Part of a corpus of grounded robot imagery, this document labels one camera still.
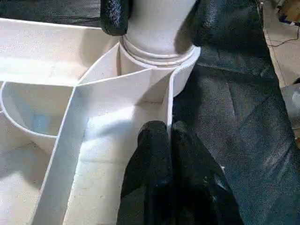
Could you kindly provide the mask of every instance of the black leather surface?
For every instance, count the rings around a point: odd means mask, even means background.
[[[99,27],[100,0],[1,0],[0,17]]]
[[[245,224],[296,225],[300,154],[256,3],[230,2],[202,2],[194,38],[202,52],[174,100],[174,120],[194,129],[224,166]]]

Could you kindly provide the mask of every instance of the white container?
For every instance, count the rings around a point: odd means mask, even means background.
[[[170,131],[200,49],[157,67],[100,29],[5,19],[0,28],[0,160],[24,171],[0,180],[0,224],[115,224],[138,131],[150,120]]]

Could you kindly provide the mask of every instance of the black glove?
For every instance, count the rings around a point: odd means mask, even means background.
[[[118,225],[168,225],[173,213],[173,170],[166,126],[146,123],[125,170]]]
[[[223,171],[197,136],[182,122],[175,123],[171,153],[164,123],[148,122],[125,171],[117,224],[175,221],[179,225],[243,224]]]
[[[178,224],[243,224],[221,167],[197,135],[181,121],[172,127],[172,158]]]
[[[113,36],[126,34],[132,0],[101,0],[102,29]]]

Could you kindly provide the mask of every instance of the black cloth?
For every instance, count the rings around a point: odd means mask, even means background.
[[[100,27],[100,0],[1,0],[0,17]]]
[[[179,225],[243,225],[220,165],[183,122],[172,127],[172,161]]]
[[[202,3],[205,29],[194,38],[202,52],[174,99],[174,121],[224,167],[245,224],[299,224],[300,154],[256,2]]]

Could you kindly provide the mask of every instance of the black fabric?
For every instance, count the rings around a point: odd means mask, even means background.
[[[166,126],[146,123],[124,175],[118,225],[173,222],[173,168]]]
[[[197,135],[179,121],[172,128],[179,225],[243,225],[224,173]]]
[[[256,2],[202,3],[211,4],[197,15],[208,35],[195,36],[202,52],[174,99],[174,121],[225,168],[245,224],[299,224],[300,155]]]
[[[100,27],[100,0],[1,0],[0,17]]]

